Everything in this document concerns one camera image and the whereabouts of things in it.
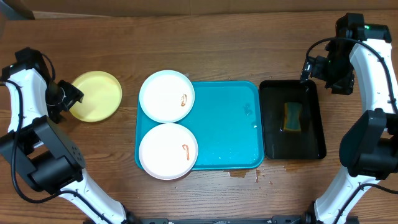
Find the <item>yellow-green plate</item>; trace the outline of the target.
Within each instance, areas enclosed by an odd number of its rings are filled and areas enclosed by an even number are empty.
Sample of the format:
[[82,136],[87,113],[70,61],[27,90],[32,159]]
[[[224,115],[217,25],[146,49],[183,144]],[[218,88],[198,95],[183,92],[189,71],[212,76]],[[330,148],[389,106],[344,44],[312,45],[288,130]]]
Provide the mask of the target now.
[[83,94],[81,103],[75,103],[71,114],[84,122],[98,122],[110,117],[119,107],[123,92],[118,80],[103,71],[90,71],[76,78],[72,85]]

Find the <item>yellow green sponge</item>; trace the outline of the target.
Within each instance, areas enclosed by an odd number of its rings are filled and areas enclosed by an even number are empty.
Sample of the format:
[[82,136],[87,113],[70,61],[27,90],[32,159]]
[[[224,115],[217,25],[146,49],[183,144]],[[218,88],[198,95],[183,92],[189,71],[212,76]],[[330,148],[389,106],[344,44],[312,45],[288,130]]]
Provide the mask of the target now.
[[302,104],[297,102],[284,103],[283,131],[301,131],[300,116]]

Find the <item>white plate with red stain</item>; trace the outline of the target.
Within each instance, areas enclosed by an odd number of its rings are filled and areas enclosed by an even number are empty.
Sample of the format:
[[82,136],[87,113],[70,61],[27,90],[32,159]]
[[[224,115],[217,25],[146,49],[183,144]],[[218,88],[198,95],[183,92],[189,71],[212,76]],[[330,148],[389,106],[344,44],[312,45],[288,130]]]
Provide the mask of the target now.
[[148,131],[139,145],[143,169],[160,180],[178,179],[190,172],[198,158],[193,133],[176,123],[160,124]]

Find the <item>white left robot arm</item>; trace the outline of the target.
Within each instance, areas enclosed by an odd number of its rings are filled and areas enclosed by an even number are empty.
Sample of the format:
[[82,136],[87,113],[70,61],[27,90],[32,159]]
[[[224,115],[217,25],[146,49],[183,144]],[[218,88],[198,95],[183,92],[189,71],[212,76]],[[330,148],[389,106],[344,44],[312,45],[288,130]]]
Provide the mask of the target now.
[[12,118],[1,137],[1,155],[11,166],[15,191],[29,203],[68,200],[93,223],[137,223],[88,174],[78,146],[57,126],[59,113],[83,93],[39,68],[5,67],[1,81],[11,96]]

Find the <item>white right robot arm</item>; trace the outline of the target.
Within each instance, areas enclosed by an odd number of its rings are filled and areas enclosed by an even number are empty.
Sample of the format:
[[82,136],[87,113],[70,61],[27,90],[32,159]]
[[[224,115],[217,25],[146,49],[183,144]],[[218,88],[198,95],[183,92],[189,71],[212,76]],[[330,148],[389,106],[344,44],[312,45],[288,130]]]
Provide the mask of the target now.
[[358,223],[350,211],[371,188],[397,172],[397,80],[387,39],[323,39],[328,55],[306,57],[301,78],[318,78],[330,88],[345,78],[346,88],[358,77],[362,115],[343,136],[341,168],[326,192],[313,202],[301,223]]

